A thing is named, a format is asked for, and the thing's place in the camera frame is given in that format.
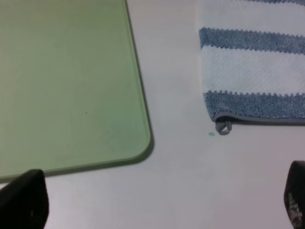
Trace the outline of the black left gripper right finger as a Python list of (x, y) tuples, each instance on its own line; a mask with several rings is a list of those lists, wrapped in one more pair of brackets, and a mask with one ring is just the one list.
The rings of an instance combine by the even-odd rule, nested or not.
[(305, 162), (293, 161), (290, 165), (285, 191), (284, 204), (294, 229), (305, 228)]

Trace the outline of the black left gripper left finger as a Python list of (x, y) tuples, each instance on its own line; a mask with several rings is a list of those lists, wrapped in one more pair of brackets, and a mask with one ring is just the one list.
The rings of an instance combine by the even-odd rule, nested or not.
[(43, 229), (49, 215), (45, 175), (32, 169), (0, 189), (2, 229)]

